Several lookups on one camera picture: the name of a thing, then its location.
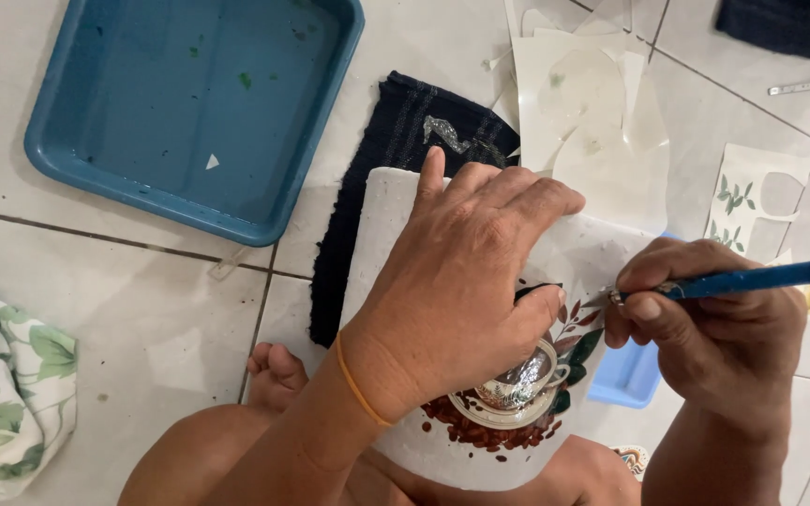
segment teacup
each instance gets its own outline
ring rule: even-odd
[[[513,410],[532,401],[546,386],[564,383],[568,374],[570,365],[558,364],[555,348],[540,339],[534,355],[527,362],[474,390],[490,408]]]

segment blue paintbrush handle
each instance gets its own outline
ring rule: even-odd
[[[670,300],[678,301],[716,297],[727,293],[783,288],[798,284],[810,284],[810,262],[669,281],[653,291],[661,292]],[[620,292],[620,303],[623,304],[629,296],[630,293]]]

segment hand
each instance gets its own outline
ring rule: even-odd
[[[678,304],[646,292],[672,279],[760,267],[712,240],[658,238],[618,276],[617,288],[634,294],[607,308],[606,342],[620,348],[629,336],[640,345],[654,340],[661,374],[688,402],[750,436],[787,431],[807,320],[802,293],[761,290]]]
[[[522,167],[476,163],[443,190],[444,166],[431,148],[411,218],[340,333],[355,383],[390,422],[529,358],[564,303],[551,285],[515,305],[514,284],[540,235],[583,197]]]

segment orange rubber band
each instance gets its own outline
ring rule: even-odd
[[[345,376],[346,382],[349,384],[349,388],[352,389],[352,394],[354,394],[355,398],[361,402],[361,407],[365,408],[367,414],[371,415],[371,418],[377,422],[377,425],[381,427],[392,427],[392,424],[388,421],[381,418],[380,415],[377,414],[370,404],[367,403],[367,400],[363,395],[361,395],[361,391],[358,390],[358,387],[354,384],[354,379],[352,379],[352,374],[349,374],[348,367],[345,366],[345,361],[343,360],[343,347],[342,347],[342,334],[337,334],[337,362],[339,362],[339,368],[343,371],[343,376]]]

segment green paint stain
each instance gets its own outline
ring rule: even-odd
[[[240,82],[242,83],[242,86],[245,87],[246,89],[252,87],[252,78],[249,77],[246,72],[240,74]]]
[[[560,88],[565,78],[563,74],[549,75],[549,84],[554,88]]]

